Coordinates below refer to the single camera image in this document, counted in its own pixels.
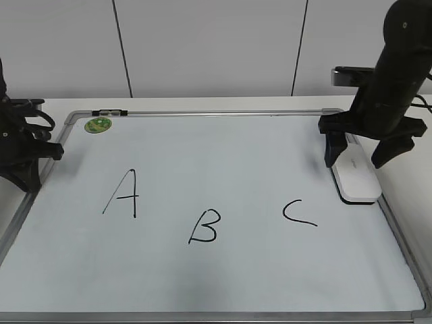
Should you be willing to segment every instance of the white object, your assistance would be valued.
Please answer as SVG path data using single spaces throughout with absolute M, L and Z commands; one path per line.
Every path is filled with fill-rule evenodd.
M 348 143 L 331 167 L 340 195 L 347 203 L 374 203 L 382 190 L 361 145 Z
M 101 134 L 78 120 L 0 266 L 0 312 L 423 308 L 378 204 L 340 201 L 318 119 L 118 117 Z M 137 218 L 131 199 L 102 214 L 131 168 Z M 115 197 L 132 188 L 129 174 Z M 287 215 L 318 227 L 282 215 L 298 199 Z M 217 239 L 188 244 L 209 209 Z

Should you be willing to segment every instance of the table surface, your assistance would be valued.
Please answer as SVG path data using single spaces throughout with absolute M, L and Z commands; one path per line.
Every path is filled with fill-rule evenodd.
M 425 96 L 432 102 L 432 95 Z M 353 96 L 327 97 L 242 97 L 242 98 L 169 98 L 169 99 L 46 99 L 43 111 L 56 122 L 53 138 L 60 133 L 68 114 L 75 110 L 125 109 L 129 111 L 221 111 L 221 110 L 313 110 L 322 108 L 349 109 Z M 410 117 L 422 118 L 432 125 L 432 115 L 412 107 Z M 370 156 L 376 142 L 360 139 Z M 432 246 L 432 131 L 414 139 L 413 151 L 390 161 L 377 175 L 392 209 L 403 215 L 400 221 L 407 234 L 423 246 Z M 24 193 L 0 178 L 0 236 L 18 208 Z M 424 259 L 432 269 L 432 250 L 424 249 Z

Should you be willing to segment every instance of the round magnet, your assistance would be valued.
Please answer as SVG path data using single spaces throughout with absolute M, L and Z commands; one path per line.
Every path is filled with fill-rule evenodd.
M 98 117 L 88 121 L 84 127 L 86 132 L 91 134 L 103 133 L 113 125 L 113 122 L 106 117 Z

